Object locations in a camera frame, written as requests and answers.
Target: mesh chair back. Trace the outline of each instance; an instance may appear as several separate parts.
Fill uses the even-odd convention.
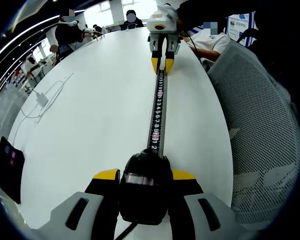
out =
[[[231,41],[208,72],[231,138],[231,208],[249,230],[276,217],[300,170],[298,114],[254,53]]]

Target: round white table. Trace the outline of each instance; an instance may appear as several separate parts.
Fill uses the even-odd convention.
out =
[[[46,92],[73,73],[40,122],[24,120],[15,138],[25,156],[18,209],[29,227],[44,225],[52,209],[84,192],[98,172],[123,173],[129,158],[147,147],[156,83],[148,35],[143,27],[89,42],[35,88]],[[205,70],[184,42],[167,77],[164,155],[172,168],[191,173],[204,192],[230,206],[233,162],[226,121]],[[32,93],[22,109],[28,114],[36,104]],[[37,106],[31,116],[40,112]],[[23,118],[20,112],[11,143]],[[115,236],[129,224],[119,216]],[[138,225],[126,239],[172,239],[169,217],[159,226]]]

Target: black cable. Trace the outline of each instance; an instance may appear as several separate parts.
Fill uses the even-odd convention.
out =
[[[187,34],[188,38],[191,40],[191,42],[192,42],[192,44],[193,44],[193,46],[194,46],[194,48],[195,48],[196,54],[197,54],[196,57],[198,58],[199,62],[201,63],[201,60],[200,60],[200,58],[198,57],[199,52],[198,52],[198,49],[197,49],[197,47],[196,47],[194,41],[193,41],[192,38],[190,37],[189,33],[186,33],[186,34]]]
[[[123,240],[137,225],[138,223],[131,223],[115,240]]]

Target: white cable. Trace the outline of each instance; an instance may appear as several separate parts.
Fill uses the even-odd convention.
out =
[[[39,103],[37,103],[36,105],[35,105],[35,107],[31,110],[31,112],[28,114],[28,115],[26,115],[25,113],[24,113],[24,111],[22,110],[22,108],[20,108],[20,110],[21,110],[21,112],[22,112],[22,114],[24,115],[24,119],[22,119],[21,121],[20,121],[20,123],[19,123],[19,126],[17,127],[17,129],[16,129],[16,131],[15,131],[15,135],[14,135],[14,138],[13,138],[13,144],[12,145],[14,145],[15,144],[15,140],[16,140],[16,136],[17,136],[17,133],[18,133],[18,130],[19,130],[19,128],[20,128],[20,126],[21,126],[21,123],[25,120],[25,119],[37,119],[37,118],[39,118],[39,121],[37,122],[37,124],[40,122],[40,120],[41,120],[41,118],[42,118],[42,116],[48,111],[48,109],[54,104],[54,102],[56,101],[56,99],[57,99],[57,97],[59,96],[59,94],[61,93],[61,91],[62,91],[62,89],[64,88],[64,85],[65,85],[65,83],[69,80],[69,78],[71,78],[72,77],[72,75],[73,75],[73,73],[65,80],[65,81],[61,81],[61,80],[59,80],[59,81],[56,81],[46,92],[45,92],[45,95],[57,84],[57,83],[61,83],[62,85],[61,85],[61,87],[57,90],[57,92],[53,95],[53,97],[51,98],[51,100],[47,103],[47,108],[43,111],[43,113],[42,114],[40,114],[40,115],[38,115],[38,116],[30,116],[31,114],[32,114],[32,112],[36,109],[36,107],[39,105]]]

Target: ceiling light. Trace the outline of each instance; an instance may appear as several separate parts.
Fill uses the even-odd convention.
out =
[[[81,13],[81,12],[84,12],[84,11],[85,11],[85,10],[77,10],[77,11],[74,11],[74,12],[75,12],[75,13]],[[46,22],[48,22],[48,21],[50,21],[50,20],[52,20],[52,19],[56,19],[56,18],[58,18],[58,17],[59,17],[59,15],[50,17],[50,18],[48,18],[48,19],[46,19],[46,20],[43,20],[43,21],[41,21],[41,22],[38,22],[37,24],[35,24],[35,25],[29,27],[28,29],[24,30],[23,32],[21,32],[20,34],[18,34],[14,39],[12,39],[10,42],[8,42],[8,43],[0,50],[0,54],[1,54],[7,47],[9,47],[15,40],[17,40],[19,37],[21,37],[23,34],[29,32],[30,30],[34,29],[35,27],[37,27],[37,26],[39,26],[39,25],[41,25],[41,24],[43,24],[43,23],[46,23]]]
[[[11,69],[11,67],[13,66],[13,65],[15,65],[17,62],[18,62],[18,60],[19,59],[21,59],[24,55],[26,55],[28,52],[29,52],[29,50],[30,49],[33,49],[33,48],[35,48],[37,45],[39,45],[40,43],[42,43],[44,41],[44,39],[43,40],[41,40],[41,41],[39,41],[39,42],[37,42],[35,45],[33,45],[32,47],[30,47],[27,51],[25,51],[17,60],[15,60],[15,62],[14,63],[12,63],[12,65],[5,71],[5,73],[2,75],[2,77],[0,78],[0,82],[1,82],[1,80],[4,78],[4,76],[6,75],[6,73],[8,72],[8,71],[10,71],[10,69]]]

